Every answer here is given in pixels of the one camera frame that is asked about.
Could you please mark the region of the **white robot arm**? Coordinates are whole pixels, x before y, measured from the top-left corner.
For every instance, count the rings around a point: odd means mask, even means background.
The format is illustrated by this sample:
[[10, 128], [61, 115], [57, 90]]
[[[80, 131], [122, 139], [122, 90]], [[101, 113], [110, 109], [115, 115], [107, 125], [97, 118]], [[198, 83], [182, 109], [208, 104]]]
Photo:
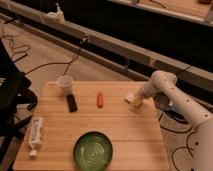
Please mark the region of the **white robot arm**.
[[194, 171], [213, 171], [213, 114], [176, 86], [175, 74], [155, 71], [133, 96], [131, 104], [139, 107], [144, 99], [163, 92], [197, 132], [198, 145], [193, 157]]

